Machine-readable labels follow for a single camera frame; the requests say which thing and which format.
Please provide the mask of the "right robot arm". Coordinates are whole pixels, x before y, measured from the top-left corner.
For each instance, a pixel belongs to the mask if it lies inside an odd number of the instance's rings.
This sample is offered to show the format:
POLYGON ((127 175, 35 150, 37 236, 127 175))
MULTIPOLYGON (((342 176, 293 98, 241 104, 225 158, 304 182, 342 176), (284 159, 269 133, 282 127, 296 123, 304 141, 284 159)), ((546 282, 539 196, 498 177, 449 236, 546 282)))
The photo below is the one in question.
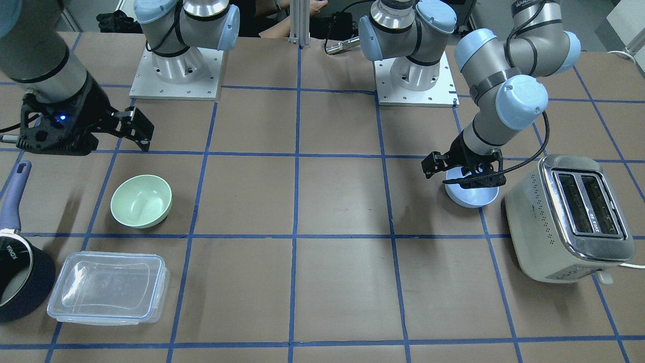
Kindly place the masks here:
MULTIPOLYGON (((147 152, 154 125, 131 106, 120 112, 55 30, 65 1, 2 1, 2 73, 26 93, 18 121, 19 149, 85 156, 96 133, 126 138, 147 152)), ((201 48, 235 47, 240 9, 229 1, 136 1, 152 71, 166 84, 207 74, 201 48)))

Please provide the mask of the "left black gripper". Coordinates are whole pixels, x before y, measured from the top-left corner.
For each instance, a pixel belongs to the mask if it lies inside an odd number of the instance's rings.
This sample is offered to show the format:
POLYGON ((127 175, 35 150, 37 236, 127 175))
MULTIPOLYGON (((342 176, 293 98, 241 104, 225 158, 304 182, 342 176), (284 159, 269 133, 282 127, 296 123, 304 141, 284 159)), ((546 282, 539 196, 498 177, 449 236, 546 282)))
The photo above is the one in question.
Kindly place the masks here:
POLYGON ((484 142, 473 130, 462 131, 451 144, 449 151, 431 152, 421 161, 426 179, 455 167, 465 167, 461 188, 498 188, 506 184, 502 154, 499 146, 484 142), (493 164, 497 163, 497 172, 493 164))

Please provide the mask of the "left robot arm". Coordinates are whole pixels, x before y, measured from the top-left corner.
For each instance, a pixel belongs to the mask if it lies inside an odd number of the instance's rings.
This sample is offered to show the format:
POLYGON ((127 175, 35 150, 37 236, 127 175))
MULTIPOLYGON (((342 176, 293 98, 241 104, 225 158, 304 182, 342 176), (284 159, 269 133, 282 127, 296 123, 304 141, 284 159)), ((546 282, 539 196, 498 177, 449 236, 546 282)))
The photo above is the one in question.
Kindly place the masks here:
MULTIPOLYGON (((502 146, 547 107, 548 93, 537 78, 567 71, 579 59, 581 44, 563 29, 560 2, 513 1, 510 8, 514 27, 504 41, 479 28, 454 50, 479 110, 449 151, 432 152, 422 161, 426 178, 459 167, 461 177, 445 184, 464 189, 504 185, 502 146)), ((376 1, 359 21, 359 42, 366 59, 393 59, 392 85, 422 93, 437 83, 456 25, 456 13, 441 1, 376 1)))

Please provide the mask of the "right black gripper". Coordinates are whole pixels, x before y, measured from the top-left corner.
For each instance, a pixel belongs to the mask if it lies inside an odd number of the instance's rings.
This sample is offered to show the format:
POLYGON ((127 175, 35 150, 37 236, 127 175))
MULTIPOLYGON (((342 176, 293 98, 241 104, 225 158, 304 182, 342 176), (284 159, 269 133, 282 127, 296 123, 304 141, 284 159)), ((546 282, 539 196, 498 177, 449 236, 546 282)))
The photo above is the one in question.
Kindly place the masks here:
POLYGON ((150 150, 154 124, 140 109, 114 108, 92 76, 88 76, 73 96, 54 103, 39 101, 34 90, 23 96, 17 147, 35 154, 85 156, 95 151, 102 133, 136 143, 143 152, 150 150))

